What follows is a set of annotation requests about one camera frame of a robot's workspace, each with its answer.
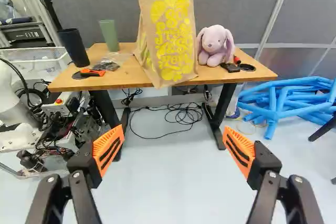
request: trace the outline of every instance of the bunny ear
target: bunny ear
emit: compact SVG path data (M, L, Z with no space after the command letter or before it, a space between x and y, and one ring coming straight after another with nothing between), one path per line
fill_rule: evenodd
M226 29L226 50L227 50L227 53L226 53L226 56L224 58L225 62L232 61L235 49L236 49L236 47L235 47L235 44L234 44L234 41L233 41L233 36L232 36L231 32L228 29Z
M202 49L202 37L203 37L203 34L205 33L206 29L207 29L207 27L202 28L202 30L197 35L197 44L198 44L197 54L199 54L199 52L201 52L201 49Z

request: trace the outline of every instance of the wire basket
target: wire basket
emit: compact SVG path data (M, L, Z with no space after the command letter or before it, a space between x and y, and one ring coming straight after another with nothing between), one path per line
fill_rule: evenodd
M1 49L0 57L13 63L27 80L52 81L71 62L64 47Z

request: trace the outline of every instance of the cable bundle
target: cable bundle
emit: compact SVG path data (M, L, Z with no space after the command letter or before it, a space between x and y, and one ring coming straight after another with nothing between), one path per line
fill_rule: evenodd
M189 125L190 127L185 129L185 130L180 130L180 131L174 131L174 132L170 132L170 133L166 133L164 135L161 136L156 136L156 137L147 137L147 136L141 136L138 133L136 133L134 131L134 129L132 128L132 119L134 118L134 115L139 112L140 110L150 110L150 111L161 111L161 110L168 110L168 112L166 113L166 115L164 116L164 119L166 122L168 123L178 123L181 125ZM193 125L199 121L202 120L203 118L203 110L201 108L201 106L199 106L197 103L195 102L190 102L190 103L181 103L181 104L174 104L174 105L162 105L162 106L157 106L157 107L142 107L136 110L133 110L131 113L132 116L130 118L130 130L138 137L143 138L143 139L158 139L158 138L162 138L164 136L167 135L171 135L174 133L179 133L179 132L185 132L185 131L189 131L191 130L191 128L193 127ZM170 121L167 119L167 117L173 113L175 114L175 121Z

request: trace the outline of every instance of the table top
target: table top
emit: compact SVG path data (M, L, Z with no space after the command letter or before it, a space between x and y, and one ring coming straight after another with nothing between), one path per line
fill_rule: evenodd
M135 49L134 42L120 43L119 45L120 52L132 53ZM92 64L91 66L93 66L108 53L108 49L105 43L96 43L88 49L87 53ZM238 56L242 63L255 66L256 70L253 72L240 71L236 73L228 73L220 66L210 68L208 66L198 65L198 77L187 82L179 83L177 86L267 81L276 79L277 75L274 72L239 48L236 48L234 55ZM48 86L48 89L51 92L63 92L153 87L152 82L142 70L135 56L129 57L118 70L114 72L106 71L106 74L103 77L89 77L82 80L73 79L72 75L80 69L81 68L77 68L74 64L71 64L55 78L55 80Z

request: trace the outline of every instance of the wooden table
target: wooden table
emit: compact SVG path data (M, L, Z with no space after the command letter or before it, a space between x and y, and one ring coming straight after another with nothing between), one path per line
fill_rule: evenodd
M132 53L135 48L135 43L120 43L121 52ZM88 50L90 62L94 65L102 57L108 53L106 44L94 44ZM262 65L260 62L247 55L239 48L235 51L235 56L238 56L242 63L247 63L256 67L254 72L240 71L236 73L228 73L221 67L210 68L208 66L198 66L198 77L183 83L178 86L185 85L199 85L199 84L223 84L223 89L219 97L219 101L215 110L215 114L206 103L203 103L203 109L206 112L211 129L216 139L217 146L220 150L225 150L222 140L222 133L219 129L221 122L226 113L231 97L234 93L238 82L248 81L267 81L276 79L277 75ZM88 90L93 96L95 103L105 120L109 123L111 128L123 125L125 130L128 122L130 109L126 108L123 112L121 121L115 112L112 101L109 97L107 89L121 89L121 88L143 88L152 87L153 84L146 76L135 56L129 57L115 72L107 71L103 77L90 77L82 80L75 80L72 75L79 71L74 64L71 64L64 72L62 72L49 86L51 92L62 91L84 91Z
M121 52L133 52L135 43L120 43ZM88 50L88 56L91 64L98 62L108 52L104 43L96 43ZM266 81L274 80L277 75L262 65L260 62L247 55L239 48L235 55L242 63L251 64L256 67L254 72L241 71L238 73L228 73L221 67L210 68L208 66L198 66L198 77L177 84L178 86L199 85L199 84L218 84L218 83L237 83L247 81ZM88 78L83 80L74 80L71 76L80 70L74 64L71 64L62 72L50 85L51 92L62 91L81 91L81 90L106 90L122 88L143 88L152 87L153 84L140 67L135 57L130 57L120 69L115 72L107 71L100 78Z

